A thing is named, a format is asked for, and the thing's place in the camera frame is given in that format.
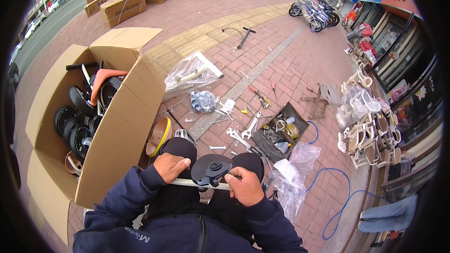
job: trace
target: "red brick paving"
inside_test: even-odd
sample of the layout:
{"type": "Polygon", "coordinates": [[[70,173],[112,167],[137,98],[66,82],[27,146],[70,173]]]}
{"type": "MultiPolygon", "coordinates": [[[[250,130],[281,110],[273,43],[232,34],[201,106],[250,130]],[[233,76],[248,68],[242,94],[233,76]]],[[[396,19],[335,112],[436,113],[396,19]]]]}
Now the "red brick paving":
{"type": "MultiPolygon", "coordinates": [[[[206,23],[215,18],[234,14],[240,11],[273,5],[278,3],[289,3],[293,0],[167,0],[162,5],[151,5],[142,15],[131,18],[118,26],[123,27],[155,27],[163,28],[164,31],[155,37],[143,51],[157,45],[158,43],[188,30],[194,26],[206,23]],[[184,19],[180,19],[180,13],[184,14],[184,19]]],[[[214,62],[219,69],[226,75],[225,78],[211,84],[211,90],[218,96],[225,94],[229,85],[230,88],[243,78],[240,71],[248,73],[259,63],[267,54],[270,53],[269,46],[273,50],[279,43],[287,38],[293,30],[296,30],[303,23],[302,18],[292,18],[288,15],[278,17],[269,22],[255,27],[256,34],[251,34],[252,39],[247,39],[243,48],[234,53],[230,48],[237,45],[239,37],[232,37],[229,40],[220,43],[213,49],[207,51],[205,56],[214,62]]],[[[17,123],[16,133],[19,143],[17,152],[20,171],[22,174],[22,197],[25,202],[29,197],[29,191],[26,187],[26,174],[28,158],[31,153],[31,144],[25,135],[24,128],[28,111],[30,109],[34,95],[42,82],[45,74],[53,65],[59,55],[64,52],[71,44],[89,45],[98,37],[107,32],[109,28],[104,25],[100,14],[95,14],[87,19],[84,13],[74,18],[55,38],[42,50],[30,65],[25,73],[16,93],[17,123]]],[[[352,74],[351,61],[343,52],[346,48],[346,40],[340,27],[329,28],[320,33],[311,33],[308,28],[298,35],[294,41],[270,64],[262,75],[253,82],[253,86],[267,96],[272,106],[264,110],[259,101],[253,100],[250,107],[254,111],[260,110],[263,115],[276,113],[287,101],[299,111],[304,119],[312,112],[312,104],[300,101],[301,97],[315,96],[306,89],[306,86],[318,90],[317,83],[327,83],[339,85],[352,74]],[[288,68],[290,72],[294,71],[294,76],[285,73],[288,68]],[[277,101],[270,88],[270,82],[276,85],[277,101]]],[[[245,99],[248,102],[254,98],[255,94],[247,89],[237,100],[236,106],[242,109],[245,106],[245,99]]],[[[161,105],[160,112],[166,106],[174,107],[175,116],[183,122],[183,126],[189,129],[200,115],[190,113],[190,100],[184,99],[184,96],[168,100],[161,105]],[[184,119],[195,120],[185,123],[184,119]]],[[[247,115],[241,114],[239,110],[234,109],[234,116],[237,118],[230,124],[229,121],[214,124],[209,128],[199,140],[197,145],[198,155],[202,156],[211,153],[209,145],[228,145],[230,148],[226,151],[215,150],[214,152],[231,156],[230,151],[245,152],[244,146],[226,133],[228,127],[236,131],[243,131],[253,119],[253,114],[249,111],[247,115]]],[[[336,167],[351,177],[352,167],[350,159],[337,150],[337,132],[339,128],[336,125],[334,114],[336,109],[330,107],[327,109],[326,118],[315,121],[319,128],[319,139],[314,143],[322,148],[319,159],[314,164],[314,170],[305,181],[308,187],[311,185],[317,172],[324,167],[336,167]]],[[[316,131],[311,125],[305,132],[302,141],[311,142],[316,138],[316,131]]],[[[304,246],[310,252],[318,252],[324,245],[322,231],[326,222],[340,210],[348,195],[348,183],[346,177],[337,171],[323,171],[319,174],[316,185],[307,194],[306,200],[300,211],[299,217],[295,222],[295,228],[299,236],[304,240],[304,246]]],[[[336,221],[330,223],[326,231],[329,235],[336,221]]],[[[70,248],[62,244],[61,240],[48,229],[46,240],[59,252],[70,252],[70,248]]],[[[82,209],[73,203],[69,209],[69,242],[73,242],[71,236],[74,232],[82,228],[82,209]]]]}

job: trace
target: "adjustable wrench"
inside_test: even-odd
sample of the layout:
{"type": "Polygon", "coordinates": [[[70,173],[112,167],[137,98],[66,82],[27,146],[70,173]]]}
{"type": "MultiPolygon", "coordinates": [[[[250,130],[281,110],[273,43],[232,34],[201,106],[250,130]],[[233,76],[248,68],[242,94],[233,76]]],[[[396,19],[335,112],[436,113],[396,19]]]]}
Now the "adjustable wrench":
{"type": "Polygon", "coordinates": [[[262,157],[262,153],[259,152],[255,147],[251,146],[249,143],[247,143],[244,139],[242,139],[241,137],[239,137],[238,133],[236,133],[236,131],[234,131],[232,128],[228,128],[228,130],[226,131],[227,135],[229,135],[230,137],[238,140],[239,142],[241,142],[244,146],[246,146],[248,148],[248,150],[256,155],[258,155],[259,157],[262,157]]]}
{"type": "Polygon", "coordinates": [[[245,136],[247,136],[247,140],[250,139],[250,137],[251,137],[251,130],[258,123],[258,118],[260,116],[261,116],[261,112],[258,111],[258,113],[255,115],[255,118],[251,122],[250,127],[247,130],[245,130],[244,132],[242,132],[241,138],[244,138],[245,136]]]}

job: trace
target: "yellow tactile paving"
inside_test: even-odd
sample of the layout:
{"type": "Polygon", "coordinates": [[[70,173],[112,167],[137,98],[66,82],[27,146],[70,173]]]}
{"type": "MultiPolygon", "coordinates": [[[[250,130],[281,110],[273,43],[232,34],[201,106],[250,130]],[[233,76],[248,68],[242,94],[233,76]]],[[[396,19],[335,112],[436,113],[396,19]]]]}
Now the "yellow tactile paving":
{"type": "Polygon", "coordinates": [[[286,14],[289,7],[290,4],[288,3],[278,4],[224,16],[173,36],[154,46],[145,54],[150,57],[158,72],[165,78],[179,60],[189,56],[194,51],[204,53],[219,43],[238,35],[237,31],[228,30],[223,33],[222,29],[234,27],[243,32],[242,27],[252,28],[261,25],[286,14]]]}

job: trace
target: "hand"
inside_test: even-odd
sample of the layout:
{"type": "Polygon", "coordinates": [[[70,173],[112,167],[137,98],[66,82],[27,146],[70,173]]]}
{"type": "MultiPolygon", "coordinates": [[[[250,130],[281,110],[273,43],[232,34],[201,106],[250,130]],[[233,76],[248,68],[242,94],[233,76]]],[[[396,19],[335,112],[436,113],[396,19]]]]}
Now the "hand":
{"type": "Polygon", "coordinates": [[[153,166],[164,182],[166,184],[170,184],[185,169],[189,170],[190,164],[190,159],[185,159],[182,156],[171,155],[169,153],[163,153],[156,158],[153,166]]]}
{"type": "Polygon", "coordinates": [[[242,167],[235,167],[230,170],[230,173],[225,175],[230,197],[235,197],[246,207],[255,205],[264,198],[264,192],[255,173],[242,167]],[[240,176],[242,179],[238,180],[235,176],[240,176]]]}

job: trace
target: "open cardboard box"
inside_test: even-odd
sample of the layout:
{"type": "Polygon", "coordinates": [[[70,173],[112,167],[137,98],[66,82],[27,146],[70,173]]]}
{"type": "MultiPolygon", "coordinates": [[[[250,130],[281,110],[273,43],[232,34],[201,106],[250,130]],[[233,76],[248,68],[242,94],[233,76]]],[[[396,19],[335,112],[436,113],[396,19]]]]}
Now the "open cardboard box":
{"type": "MultiPolygon", "coordinates": [[[[42,82],[28,115],[26,134],[34,149],[27,184],[33,199],[59,237],[68,244],[71,200],[85,208],[100,203],[108,190],[138,164],[159,109],[166,84],[140,49],[161,29],[123,28],[107,32],[89,47],[72,45],[55,62],[42,82]],[[66,65],[104,61],[105,69],[129,71],[93,138],[82,173],[65,170],[70,151],[53,127],[55,112],[72,105],[69,88],[82,87],[81,70],[66,65]]],[[[89,74],[97,68],[89,68],[89,74]]]]}

